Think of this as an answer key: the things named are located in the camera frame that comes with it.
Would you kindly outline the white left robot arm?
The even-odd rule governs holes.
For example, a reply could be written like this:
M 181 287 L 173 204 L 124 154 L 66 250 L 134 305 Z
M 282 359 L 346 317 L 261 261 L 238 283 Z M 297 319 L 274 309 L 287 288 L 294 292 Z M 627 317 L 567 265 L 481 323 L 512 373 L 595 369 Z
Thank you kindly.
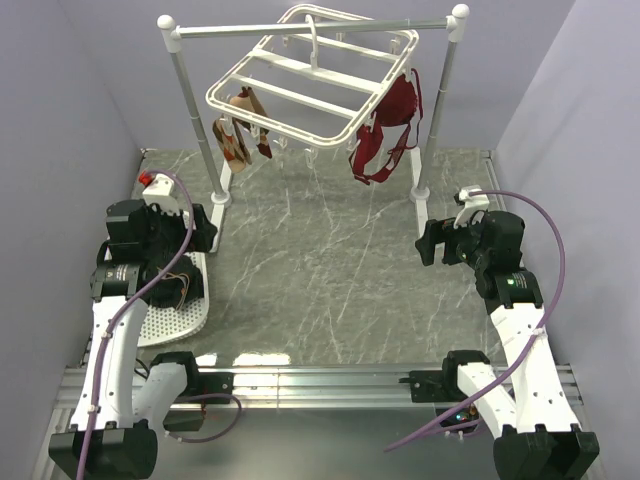
M 84 384 L 67 430 L 48 453 L 72 479 L 147 479 L 159 437 L 176 402 L 230 399 L 189 351 L 160 353 L 134 387 L 142 326 L 151 308 L 180 310 L 205 297 L 204 275 L 190 253 L 206 253 L 217 228 L 199 204 L 185 210 L 144 200 L 106 210 L 108 231 L 90 278 L 91 347 Z

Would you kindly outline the black striped underwear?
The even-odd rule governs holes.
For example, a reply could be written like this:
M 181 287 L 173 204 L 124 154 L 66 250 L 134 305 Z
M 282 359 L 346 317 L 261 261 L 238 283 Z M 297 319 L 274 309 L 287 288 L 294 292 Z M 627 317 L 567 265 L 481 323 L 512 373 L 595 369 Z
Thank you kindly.
M 152 307 L 174 310 L 181 310 L 203 297 L 202 273 L 188 255 L 182 255 L 171 270 L 142 295 L 142 299 Z

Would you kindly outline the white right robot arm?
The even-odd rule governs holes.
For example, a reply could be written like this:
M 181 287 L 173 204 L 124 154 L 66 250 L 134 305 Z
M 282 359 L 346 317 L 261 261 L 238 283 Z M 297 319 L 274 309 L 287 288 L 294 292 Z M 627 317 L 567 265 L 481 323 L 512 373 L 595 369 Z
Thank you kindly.
M 488 358 L 451 351 L 443 361 L 442 391 L 472 398 L 494 438 L 494 465 L 501 479 L 581 479 L 600 453 L 595 433 L 582 429 L 556 370 L 547 332 L 548 309 L 535 275 L 521 264 L 524 221 L 490 211 L 464 226 L 430 220 L 416 242 L 424 265 L 443 245 L 443 263 L 469 266 L 476 289 L 498 332 L 510 387 L 497 384 Z

